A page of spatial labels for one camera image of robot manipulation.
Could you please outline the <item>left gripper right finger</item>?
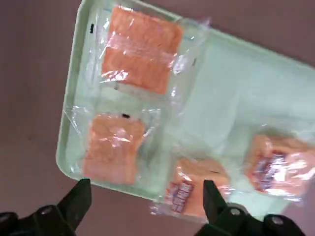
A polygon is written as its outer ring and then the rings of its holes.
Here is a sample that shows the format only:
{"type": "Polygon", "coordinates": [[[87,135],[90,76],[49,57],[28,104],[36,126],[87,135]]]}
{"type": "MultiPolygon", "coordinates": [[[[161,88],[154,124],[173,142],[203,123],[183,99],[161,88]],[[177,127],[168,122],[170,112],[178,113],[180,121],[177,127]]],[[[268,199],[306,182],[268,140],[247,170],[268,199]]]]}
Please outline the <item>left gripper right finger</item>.
{"type": "Polygon", "coordinates": [[[305,233],[284,215],[267,214],[254,218],[246,208],[227,203],[211,180],[203,182],[203,208],[208,220],[198,236],[304,236],[305,233]]]}

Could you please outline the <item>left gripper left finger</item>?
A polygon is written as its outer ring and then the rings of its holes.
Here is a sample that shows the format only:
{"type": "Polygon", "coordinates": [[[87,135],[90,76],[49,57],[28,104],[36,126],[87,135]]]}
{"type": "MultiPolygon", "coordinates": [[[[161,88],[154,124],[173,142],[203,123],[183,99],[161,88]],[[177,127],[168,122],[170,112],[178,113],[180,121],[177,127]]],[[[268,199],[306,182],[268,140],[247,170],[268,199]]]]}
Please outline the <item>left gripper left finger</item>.
{"type": "Polygon", "coordinates": [[[2,236],[74,236],[92,204],[91,181],[82,179],[57,205],[46,205],[19,218],[14,212],[0,214],[2,236]]]}

